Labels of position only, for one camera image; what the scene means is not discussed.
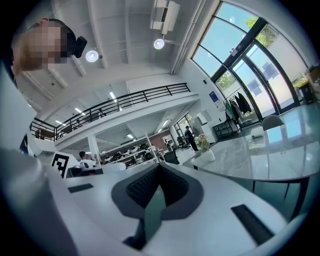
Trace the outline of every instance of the flowers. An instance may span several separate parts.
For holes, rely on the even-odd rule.
[[[205,134],[200,134],[199,137],[195,137],[195,144],[197,147],[205,148],[206,150],[209,150],[210,143],[207,140],[207,136]]]

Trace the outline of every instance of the black slot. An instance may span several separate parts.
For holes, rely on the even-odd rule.
[[[79,192],[79,191],[82,191],[82,190],[88,190],[88,189],[91,189],[93,187],[94,186],[92,186],[90,183],[86,183],[86,184],[83,184],[83,185],[68,187],[68,190],[70,191],[70,193],[75,193],[75,192]]]
[[[166,19],[166,16],[167,16],[167,11],[168,11],[168,8],[164,8],[163,9],[161,22],[165,22],[165,19]]]
[[[231,210],[258,246],[274,236],[274,234],[244,204],[232,207]]]

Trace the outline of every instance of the white ceiling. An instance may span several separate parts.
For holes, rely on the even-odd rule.
[[[133,139],[127,137],[127,134],[134,136],[134,139],[140,139],[144,137],[146,133],[149,136],[157,133],[160,126],[163,129],[172,126],[173,123],[169,121],[164,127],[162,127],[165,120],[176,119],[183,115],[190,106],[191,104],[180,105],[152,115],[145,115],[96,134],[95,136],[99,152],[102,153],[103,151],[112,150],[128,142],[133,142]],[[88,140],[86,138],[82,139],[61,151],[72,154],[78,159],[80,151],[90,151]]]
[[[166,43],[161,50],[153,48],[153,41],[160,37],[160,30],[149,28],[154,0],[43,0],[25,18],[17,35],[42,18],[56,18],[65,22],[76,37],[87,39],[87,46],[79,59],[69,58],[67,63],[56,64],[54,69],[26,72],[17,77],[17,86],[27,101],[39,113],[48,103],[71,84],[96,71],[123,64],[171,63],[176,58],[176,47]],[[165,36],[168,40],[181,42],[190,21],[195,0],[175,0],[180,11],[172,32]],[[87,62],[87,51],[97,48],[103,55],[94,63]],[[74,106],[92,107],[108,98],[98,91],[85,94],[78,102],[71,102],[57,116],[63,122],[76,114]]]

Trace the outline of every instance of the air conditioner unit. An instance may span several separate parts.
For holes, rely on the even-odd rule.
[[[180,4],[168,0],[154,0],[151,11],[150,29],[161,30],[161,34],[166,35],[168,31],[173,31]]]

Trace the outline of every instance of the balcony railing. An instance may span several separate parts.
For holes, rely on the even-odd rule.
[[[46,125],[46,127],[49,127],[51,130],[47,128],[45,131],[43,131],[41,129],[40,133],[43,134],[42,137],[38,136],[38,133],[33,130],[31,130],[31,132],[35,137],[38,136],[40,139],[55,141],[63,137],[65,134],[71,133],[72,131],[88,123],[105,117],[106,115],[122,111],[125,108],[133,107],[139,103],[149,102],[160,97],[173,96],[174,94],[185,92],[190,92],[186,83],[176,83],[137,91],[90,107],[84,110],[82,113],[72,116],[57,127],[35,118],[30,127],[38,128],[38,123],[41,123],[42,126]]]

